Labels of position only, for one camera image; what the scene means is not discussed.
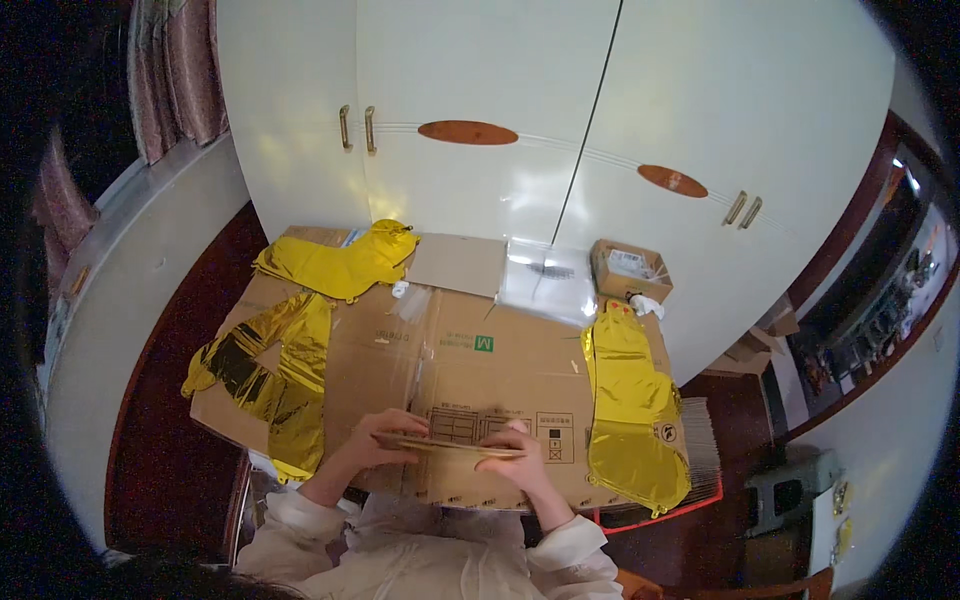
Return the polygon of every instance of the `curtain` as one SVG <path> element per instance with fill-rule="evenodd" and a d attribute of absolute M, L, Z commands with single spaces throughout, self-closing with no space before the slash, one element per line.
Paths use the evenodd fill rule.
<path fill-rule="evenodd" d="M 127 58 L 137 148 L 154 164 L 182 138 L 227 131 L 216 0 L 134 0 Z"/>
<path fill-rule="evenodd" d="M 70 254 L 80 246 L 100 216 L 70 175 L 59 127 L 51 132 L 50 144 L 40 162 L 33 214 L 43 226 L 48 285 L 53 294 L 60 285 Z"/>

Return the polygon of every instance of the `white wardrobe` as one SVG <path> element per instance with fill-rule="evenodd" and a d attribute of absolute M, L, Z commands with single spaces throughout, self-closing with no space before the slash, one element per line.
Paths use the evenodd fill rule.
<path fill-rule="evenodd" d="M 674 282 L 662 329 L 679 384 L 827 237 L 895 66 L 855 0 L 222 0 L 217 34 L 269 239 L 391 217 L 656 250 Z M 516 141 L 419 133 L 440 121 Z"/>

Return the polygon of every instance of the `oval wooden inlay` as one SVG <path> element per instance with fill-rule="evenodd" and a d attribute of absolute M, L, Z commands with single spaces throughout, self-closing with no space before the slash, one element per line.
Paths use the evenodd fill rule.
<path fill-rule="evenodd" d="M 434 121 L 424 123 L 417 132 L 442 142 L 476 146 L 501 146 L 513 144 L 518 139 L 516 133 L 508 129 L 480 121 Z"/>
<path fill-rule="evenodd" d="M 666 167 L 653 164 L 644 164 L 636 168 L 640 176 L 654 185 L 659 185 L 671 192 L 683 194 L 690 198 L 705 198 L 707 189 L 696 179 Z"/>

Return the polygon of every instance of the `brass handle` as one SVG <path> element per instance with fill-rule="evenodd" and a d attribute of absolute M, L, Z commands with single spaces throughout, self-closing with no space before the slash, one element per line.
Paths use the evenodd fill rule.
<path fill-rule="evenodd" d="M 350 143 L 350 138 L 347 133 L 347 112 L 350 110 L 350 105 L 343 105 L 340 107 L 340 141 L 344 143 L 344 150 L 350 150 L 353 148 L 353 144 Z"/>
<path fill-rule="evenodd" d="M 736 202 L 733 203 L 733 206 L 730 207 L 730 212 L 727 213 L 727 217 L 724 218 L 724 225 L 732 225 L 733 221 L 736 220 L 736 215 L 740 214 L 740 211 L 743 210 L 743 205 L 747 203 L 747 192 L 741 191 L 736 196 Z"/>
<path fill-rule="evenodd" d="M 760 211 L 761 206 L 763 206 L 763 200 L 757 196 L 754 198 L 754 203 L 750 206 L 750 210 L 747 211 L 747 216 L 740 222 L 739 229 L 746 229 L 750 226 L 750 223 L 754 221 L 756 214 Z"/>
<path fill-rule="evenodd" d="M 363 113 L 364 123 L 367 125 L 367 152 L 376 154 L 376 146 L 373 145 L 373 107 L 367 107 Z"/>

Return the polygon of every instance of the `dark red floor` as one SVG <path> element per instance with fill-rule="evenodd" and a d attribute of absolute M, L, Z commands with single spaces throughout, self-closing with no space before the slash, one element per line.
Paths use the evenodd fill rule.
<path fill-rule="evenodd" d="M 748 502 L 741 492 L 748 471 L 766 453 L 770 426 L 759 379 L 701 375 L 684 397 L 704 396 L 723 470 L 723 500 L 703 509 L 612 534 L 604 551 L 617 566 L 651 581 L 685 588 L 738 587 Z"/>
<path fill-rule="evenodd" d="M 190 419 L 180 395 L 190 359 L 216 334 L 266 248 L 247 204 L 210 243 L 157 321 L 134 368 L 114 432 L 104 528 L 108 546 L 226 559 L 224 533 L 239 447 Z"/>

